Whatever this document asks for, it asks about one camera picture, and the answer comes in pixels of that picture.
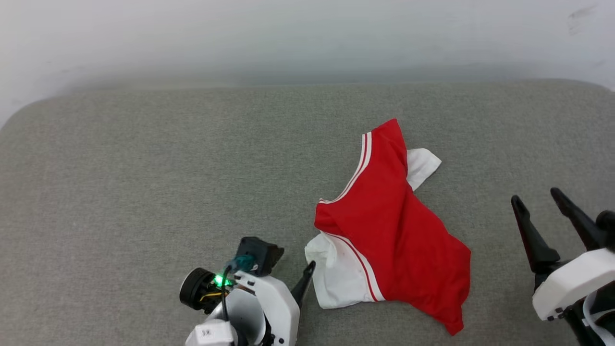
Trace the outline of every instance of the red garment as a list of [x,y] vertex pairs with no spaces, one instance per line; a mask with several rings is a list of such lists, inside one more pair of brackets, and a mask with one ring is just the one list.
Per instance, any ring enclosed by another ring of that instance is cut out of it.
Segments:
[[414,195],[406,155],[396,119],[364,134],[357,171],[339,197],[320,200],[314,225],[353,250],[374,301],[408,302],[455,335],[463,329],[470,250]]

